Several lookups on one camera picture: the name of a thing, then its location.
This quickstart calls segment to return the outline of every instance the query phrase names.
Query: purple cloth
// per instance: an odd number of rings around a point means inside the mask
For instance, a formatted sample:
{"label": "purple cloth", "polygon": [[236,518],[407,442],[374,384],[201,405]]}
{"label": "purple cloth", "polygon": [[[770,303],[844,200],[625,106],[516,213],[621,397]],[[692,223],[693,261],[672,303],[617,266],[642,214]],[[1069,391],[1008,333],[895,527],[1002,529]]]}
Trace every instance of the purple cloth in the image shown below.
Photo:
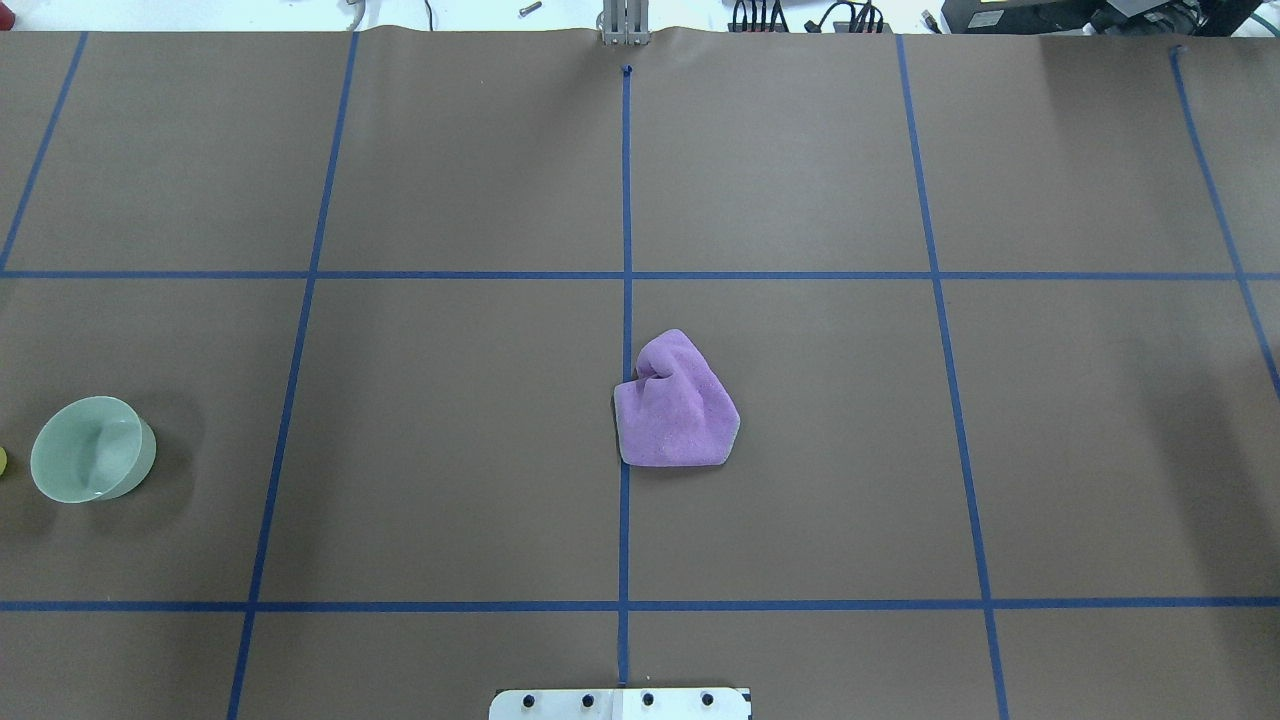
{"label": "purple cloth", "polygon": [[667,331],[644,346],[636,374],[613,389],[623,462],[690,468],[728,460],[741,419],[685,333]]}

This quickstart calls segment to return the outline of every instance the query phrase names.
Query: blue tape line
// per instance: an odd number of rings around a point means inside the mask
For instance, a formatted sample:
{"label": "blue tape line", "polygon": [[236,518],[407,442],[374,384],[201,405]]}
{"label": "blue tape line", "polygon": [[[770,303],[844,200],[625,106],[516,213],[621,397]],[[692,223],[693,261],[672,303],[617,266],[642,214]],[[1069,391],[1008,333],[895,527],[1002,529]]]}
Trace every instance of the blue tape line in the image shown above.
{"label": "blue tape line", "polygon": [[63,106],[67,104],[67,96],[72,91],[72,81],[76,79],[76,69],[79,68],[81,56],[84,55],[84,45],[88,42],[88,33],[82,32],[79,41],[76,42],[76,53],[72,54],[70,65],[67,67],[67,77],[63,78],[63,88],[58,92],[58,101],[54,102],[54,111],[49,115],[49,124],[45,126],[45,136],[40,138],[40,149],[36,150],[36,159],[31,163],[31,172],[27,173],[27,184],[22,188],[22,197],[18,200],[18,209],[13,214],[13,222],[9,223],[9,234],[5,237],[4,249],[0,250],[0,270],[4,270],[5,265],[9,264],[9,255],[13,252],[13,243],[18,240],[18,228],[22,227],[22,217],[27,211],[27,202],[31,200],[31,193],[36,190],[36,179],[40,177],[40,167],[45,164],[45,152],[49,151],[49,143],[54,140],[54,128],[58,127],[58,118],[63,114]]}
{"label": "blue tape line", "polygon": [[8,600],[0,612],[244,612],[246,602],[183,602],[147,600]]}
{"label": "blue tape line", "polygon": [[360,35],[351,35],[347,50],[347,72],[342,81],[342,96],[338,100],[338,117],[333,128],[333,142],[329,146],[329,167],[325,172],[324,193],[316,217],[316,233],[311,245],[311,265],[307,273],[307,286],[302,293],[302,310],[298,314],[298,331],[293,340],[293,357],[289,361],[289,379],[284,388],[284,406],[280,410],[280,428],[276,434],[275,457],[271,460],[271,477],[266,487],[266,502],[262,509],[262,524],[257,536],[257,552],[253,557],[253,574],[250,579],[248,607],[244,610],[244,626],[241,630],[241,646],[236,657],[236,674],[232,679],[232,693],[227,706],[227,720],[236,720],[239,712],[241,691],[244,687],[244,671],[248,666],[248,650],[253,641],[253,621],[257,612],[257,598],[262,589],[262,569],[266,565],[266,548],[271,538],[271,520],[275,516],[275,498],[280,486],[280,469],[284,465],[284,448],[289,439],[289,424],[293,418],[293,400],[298,388],[298,370],[302,366],[302,352],[306,346],[307,323],[311,320],[311,301],[315,297],[316,274],[320,269],[320,252],[324,249],[324,231],[329,217],[329,199],[333,196],[333,179],[338,172],[338,152],[342,150],[342,131],[347,118],[347,100],[351,96],[351,81],[356,70],[356,49]]}
{"label": "blue tape line", "polygon": [[614,601],[509,601],[509,602],[260,602],[259,612],[616,612]]}
{"label": "blue tape line", "polygon": [[943,270],[945,281],[1135,281],[1135,282],[1230,282],[1231,273],[1076,273],[1076,272],[966,272]]}
{"label": "blue tape line", "polygon": [[982,610],[980,600],[635,600],[635,612],[869,612]]}
{"label": "blue tape line", "polygon": [[995,610],[1106,610],[1124,607],[1280,607],[1280,596],[1039,597],[993,600]]}
{"label": "blue tape line", "polygon": [[[955,354],[951,348],[951,327],[947,320],[947,302],[942,293],[942,275],[938,268],[938,250],[933,236],[933,215],[929,211],[929,192],[924,182],[924,161],[920,158],[920,138],[915,126],[915,104],[911,100],[911,78],[906,69],[906,47],[902,36],[897,41],[897,67],[902,78],[902,102],[906,111],[906,129],[911,138],[911,161],[915,165],[915,190],[920,201],[920,222],[924,227],[924,245],[929,254],[929,272],[933,275],[933,304],[938,314],[938,332],[942,338],[942,360],[947,372],[947,388],[951,393],[951,415],[955,420],[956,446],[960,452],[960,473],[964,477],[965,502],[969,506],[969,533],[973,537],[973,555],[978,566],[978,588],[984,602],[991,601],[991,578],[987,571],[987,550],[982,539],[982,519],[978,514],[978,493],[973,484],[973,465],[969,459],[969,437],[964,424],[964,407],[960,404],[960,383],[956,379]],[[1009,720],[1009,701],[1005,693],[1004,664],[1000,659],[1000,638],[996,634],[996,618],[988,609],[987,648],[991,655],[991,675],[996,691],[996,706],[1001,720]]]}
{"label": "blue tape line", "polygon": [[751,272],[751,270],[640,270],[631,273],[637,281],[927,281],[925,272],[818,270],[818,272]]}
{"label": "blue tape line", "polygon": [[[622,382],[631,379],[631,65],[622,65]],[[618,685],[631,676],[631,466],[618,460]]]}
{"label": "blue tape line", "polygon": [[[133,600],[9,600],[0,612],[244,612],[247,602]],[[617,612],[612,600],[563,601],[298,601],[257,602],[256,612],[495,614]],[[1027,597],[973,600],[632,600],[632,612],[896,612],[975,610],[1123,610],[1178,607],[1280,607],[1280,596]]]}
{"label": "blue tape line", "polygon": [[623,274],[608,270],[320,270],[316,277],[325,281],[620,281]]}
{"label": "blue tape line", "polygon": [[[1235,273],[941,270],[943,281],[1235,282]],[[308,270],[0,270],[19,279],[307,279]],[[928,270],[317,270],[321,281],[932,281]],[[1280,281],[1280,273],[1245,273]]]}
{"label": "blue tape line", "polygon": [[1196,161],[1199,163],[1201,174],[1204,176],[1204,187],[1208,188],[1210,202],[1213,204],[1213,214],[1217,215],[1217,227],[1222,231],[1222,241],[1226,242],[1226,252],[1231,256],[1231,266],[1235,269],[1235,279],[1240,286],[1240,295],[1244,297],[1244,306],[1249,311],[1249,322],[1253,324],[1253,334],[1257,337],[1258,347],[1262,351],[1262,360],[1267,365],[1271,375],[1271,389],[1280,400],[1280,370],[1276,369],[1276,359],[1271,354],[1271,343],[1267,341],[1266,329],[1262,327],[1262,318],[1258,307],[1253,302],[1253,292],[1249,290],[1249,279],[1244,274],[1244,264],[1240,261],[1240,252],[1235,246],[1235,237],[1231,234],[1231,225],[1226,222],[1226,210],[1222,208],[1222,199],[1217,193],[1217,183],[1213,182],[1213,173],[1208,169],[1208,159],[1204,156],[1204,147],[1201,145],[1199,131],[1196,129],[1196,118],[1192,115],[1192,104],[1187,97],[1187,86],[1183,83],[1183,69],[1178,58],[1187,50],[1178,45],[1169,51],[1169,65],[1174,72],[1174,85],[1178,87],[1178,100],[1183,106],[1183,119],[1187,120],[1187,135],[1192,141],[1192,150],[1196,151]]}
{"label": "blue tape line", "polygon": [[306,270],[5,270],[3,278],[29,279],[159,279],[159,281],[256,281],[306,279]]}

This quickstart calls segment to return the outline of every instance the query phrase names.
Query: green bowl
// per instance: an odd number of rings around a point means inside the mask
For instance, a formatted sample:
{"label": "green bowl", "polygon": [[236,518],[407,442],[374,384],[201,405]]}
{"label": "green bowl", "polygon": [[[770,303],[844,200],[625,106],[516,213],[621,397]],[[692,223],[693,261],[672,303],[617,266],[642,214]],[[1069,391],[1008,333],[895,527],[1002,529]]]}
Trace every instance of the green bowl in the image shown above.
{"label": "green bowl", "polygon": [[155,459],[156,436],[127,402],[86,397],[41,428],[31,477],[58,502],[111,500],[136,488]]}

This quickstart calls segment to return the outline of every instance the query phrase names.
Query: metal bracket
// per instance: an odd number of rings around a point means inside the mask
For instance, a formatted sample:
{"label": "metal bracket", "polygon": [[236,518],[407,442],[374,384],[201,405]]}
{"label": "metal bracket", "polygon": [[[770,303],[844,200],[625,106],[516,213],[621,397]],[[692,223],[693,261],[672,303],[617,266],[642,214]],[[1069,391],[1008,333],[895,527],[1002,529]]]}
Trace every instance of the metal bracket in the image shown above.
{"label": "metal bracket", "polygon": [[503,691],[489,720],[750,720],[745,688]]}
{"label": "metal bracket", "polygon": [[605,45],[649,45],[649,0],[604,0],[600,38]]}

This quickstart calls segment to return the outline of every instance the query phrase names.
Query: grid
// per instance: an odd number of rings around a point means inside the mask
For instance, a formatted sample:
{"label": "grid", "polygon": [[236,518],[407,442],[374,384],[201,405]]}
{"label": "grid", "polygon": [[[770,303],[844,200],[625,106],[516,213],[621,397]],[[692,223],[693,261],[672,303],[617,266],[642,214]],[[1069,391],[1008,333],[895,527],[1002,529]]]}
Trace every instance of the grid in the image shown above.
{"label": "grid", "polygon": [[[1197,131],[1196,119],[1188,100],[1180,67],[1181,49],[1170,53],[1170,72],[1181,104],[1188,138],[1196,161],[1203,176],[1204,187],[1212,204],[1222,241],[1230,256],[1233,272],[973,272],[943,270],[938,260],[933,231],[933,217],[929,206],[929,193],[925,183],[919,131],[913,104],[911,83],[908,73],[908,54],[902,38],[896,41],[897,64],[900,72],[902,102],[905,106],[909,132],[914,179],[918,192],[920,222],[927,246],[927,272],[645,272],[636,270],[632,261],[632,208],[631,208],[631,108],[632,108],[632,65],[623,64],[620,73],[618,90],[621,95],[621,199],[622,199],[622,270],[621,272],[538,272],[538,270],[332,270],[321,269],[321,252],[329,204],[333,196],[334,178],[338,172],[339,152],[343,141],[343,128],[347,105],[356,70],[360,36],[352,35],[347,53],[342,94],[338,100],[337,123],[333,128],[332,146],[323,186],[319,217],[315,223],[310,264],[306,270],[13,270],[6,264],[19,240],[23,214],[28,201],[38,187],[42,161],[54,138],[55,129],[68,95],[72,91],[77,68],[88,42],[88,35],[82,33],[76,45],[70,65],[67,69],[56,104],[49,118],[47,127],[36,152],[35,161],[27,177],[17,206],[3,252],[0,252],[0,279],[294,279],[305,281],[301,313],[297,320],[296,336],[284,389],[284,402],[279,419],[275,452],[271,464],[270,480],[262,507],[261,527],[257,537],[252,579],[248,597],[243,602],[173,602],[173,601],[0,601],[0,612],[15,611],[114,611],[114,612],[221,612],[242,614],[243,628],[236,660],[234,679],[228,705],[228,717],[236,717],[241,703],[251,648],[253,644],[255,621],[259,614],[271,612],[334,612],[334,614],[486,614],[486,612],[608,612],[617,616],[617,673],[620,684],[627,684],[632,678],[630,661],[631,612],[831,612],[831,611],[982,611],[986,639],[989,655],[991,676],[1000,717],[1011,716],[1005,689],[1005,670],[1002,664],[1000,635],[997,633],[996,612],[1002,610],[1079,610],[1079,609],[1174,609],[1174,607],[1280,607],[1276,596],[1153,596],[1153,597],[997,597],[992,593],[987,552],[984,547],[979,497],[974,487],[974,471],[970,461],[969,439],[965,427],[965,411],[961,393],[961,378],[956,370],[956,357],[952,348],[952,329],[948,319],[945,287],[951,282],[965,281],[1019,281],[1019,282],[1192,282],[1192,283],[1235,283],[1248,310],[1249,323],[1256,336],[1258,350],[1270,373],[1272,389],[1280,398],[1280,373],[1277,373],[1271,345],[1268,342],[1251,283],[1280,281],[1280,273],[1249,273],[1245,270],[1240,252],[1236,249],[1222,200],[1219,196],[1215,178],[1210,170]],[[285,461],[285,448],[293,420],[294,400],[298,389],[298,377],[303,363],[305,346],[311,319],[312,300],[320,281],[376,281],[376,279],[470,279],[470,281],[598,281],[616,282],[622,291],[621,318],[621,378],[632,375],[634,357],[634,290],[635,283],[654,281],[831,281],[831,282],[913,282],[928,283],[932,291],[938,341],[946,369],[950,410],[952,415],[955,442],[959,451],[964,496],[966,501],[969,532],[973,544],[975,573],[979,588],[978,598],[901,598],[901,600],[634,600],[630,587],[631,569],[631,469],[618,464],[620,505],[618,505],[618,585],[616,601],[302,601],[279,602],[261,600],[262,578],[268,559],[275,503],[280,486],[280,474]]]}

